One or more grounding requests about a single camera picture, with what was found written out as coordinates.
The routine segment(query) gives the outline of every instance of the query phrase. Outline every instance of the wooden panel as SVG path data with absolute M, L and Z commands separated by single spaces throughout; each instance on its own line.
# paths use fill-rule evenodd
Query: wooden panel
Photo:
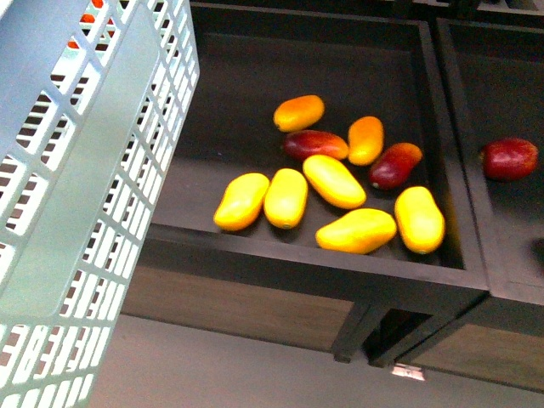
M 138 266 L 122 313 L 329 351 L 352 305 Z
M 465 325 L 410 362 L 544 392 L 544 338 Z

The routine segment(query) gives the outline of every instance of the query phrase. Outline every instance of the dark wooden box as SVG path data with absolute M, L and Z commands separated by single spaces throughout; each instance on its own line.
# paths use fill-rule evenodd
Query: dark wooden box
M 382 332 L 374 351 L 394 355 L 484 296 L 479 244 L 427 23 L 202 3 L 192 4 L 192 13 L 201 78 L 126 313 L 162 318 L 151 299 L 144 309 L 131 295 L 144 290 L 139 274 L 149 268 L 342 300 L 352 308 L 331 351 L 348 360 L 384 320 L 400 322 L 402 330 Z M 374 115 L 384 123 L 386 147 L 399 141 L 422 147 L 424 159 L 404 187 L 426 185 L 444 213 L 447 235 L 437 252 L 415 255 L 398 236 L 367 256 L 321 250 L 315 231 L 344 212 L 313 191 L 294 230 L 274 229 L 264 217 L 238 234 L 218 230 L 213 213 L 231 179 L 301 168 L 281 151 L 284 135 L 272 122 L 280 102 L 301 94 L 326 102 L 313 128 L 347 137 L 352 122 Z M 366 167 L 349 168 L 367 192 L 364 207 L 392 213 L 401 189 L 379 192 L 367 182 Z

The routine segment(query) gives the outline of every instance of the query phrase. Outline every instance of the white basket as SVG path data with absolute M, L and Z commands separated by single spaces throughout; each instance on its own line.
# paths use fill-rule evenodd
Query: white basket
M 189 0 L 0 20 L 0 407 L 86 406 L 199 76 Z

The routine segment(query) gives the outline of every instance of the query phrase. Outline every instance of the gray floor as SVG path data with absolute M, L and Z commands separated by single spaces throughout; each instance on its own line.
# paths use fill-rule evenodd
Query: gray floor
M 544 407 L 544 395 L 426 371 L 426 382 L 329 354 L 121 316 L 90 407 Z

